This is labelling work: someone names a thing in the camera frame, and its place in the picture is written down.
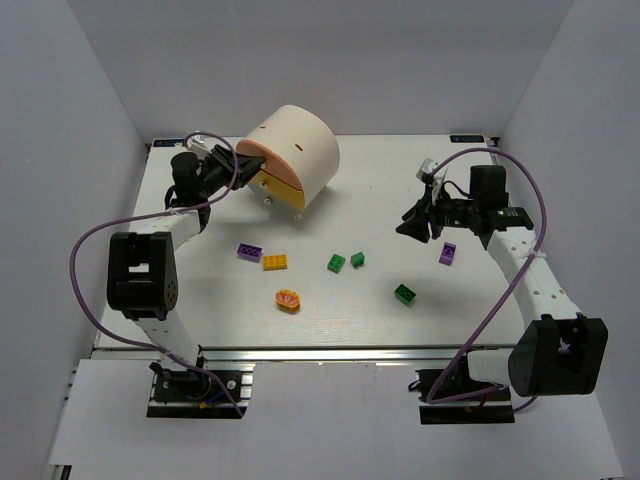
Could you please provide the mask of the yellow drawer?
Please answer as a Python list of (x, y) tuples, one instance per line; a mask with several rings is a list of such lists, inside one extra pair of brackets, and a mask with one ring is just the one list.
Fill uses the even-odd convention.
[(284, 202), (295, 210), (302, 211), (306, 207), (304, 193), (284, 183), (280, 179), (260, 170), (250, 181), (250, 186), (259, 193), (266, 193), (273, 201)]

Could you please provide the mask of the purple curved lego brick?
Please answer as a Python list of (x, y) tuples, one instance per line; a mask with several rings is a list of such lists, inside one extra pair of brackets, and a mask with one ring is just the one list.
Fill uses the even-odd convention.
[(445, 242), (440, 254), (439, 262), (443, 265), (451, 266), (455, 259), (456, 245), (453, 243)]

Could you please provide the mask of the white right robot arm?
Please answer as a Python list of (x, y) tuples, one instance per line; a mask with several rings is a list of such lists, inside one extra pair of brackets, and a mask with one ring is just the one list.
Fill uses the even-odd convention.
[(425, 193), (402, 217), (397, 232), (423, 243), (438, 238), (446, 227), (470, 230), (496, 262), (507, 283), (507, 297), (516, 301), (526, 326), (512, 348), (463, 348), (427, 394), (442, 400), (448, 380), (468, 382), (458, 401), (509, 387), (521, 397), (587, 395), (594, 391), (608, 340), (600, 318), (586, 316), (569, 299), (539, 249), (533, 223), (520, 207), (509, 204), (506, 171), (480, 165), (470, 171), (469, 191), (454, 198), (445, 189), (446, 170), (425, 161), (417, 177)]

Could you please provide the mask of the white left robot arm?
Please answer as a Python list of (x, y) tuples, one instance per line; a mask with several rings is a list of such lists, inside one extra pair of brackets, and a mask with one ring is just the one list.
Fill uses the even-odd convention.
[(174, 212), (140, 231), (111, 236), (107, 302), (161, 349), (171, 367), (193, 365), (199, 354), (176, 310), (175, 251), (204, 231), (214, 194), (245, 187), (264, 163), (261, 156), (237, 154), (220, 145), (204, 158), (191, 151), (179, 153), (171, 159), (173, 184), (165, 195), (166, 209)]

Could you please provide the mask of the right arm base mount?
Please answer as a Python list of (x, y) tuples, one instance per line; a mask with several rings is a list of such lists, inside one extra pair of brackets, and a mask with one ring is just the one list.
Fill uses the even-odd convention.
[(485, 392), (453, 402), (430, 404), (427, 394), (441, 369), (421, 369), (407, 390), (416, 394), (422, 425), (489, 425), (515, 422), (511, 394), (507, 389)]

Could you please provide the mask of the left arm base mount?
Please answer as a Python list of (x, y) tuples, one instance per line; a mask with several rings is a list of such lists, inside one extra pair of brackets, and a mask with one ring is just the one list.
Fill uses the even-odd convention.
[(179, 368), (169, 362), (154, 361), (149, 368), (153, 379), (146, 417), (150, 419), (239, 420), (245, 413), (253, 385), (252, 364), (208, 361), (204, 355), (196, 366), (216, 375)]

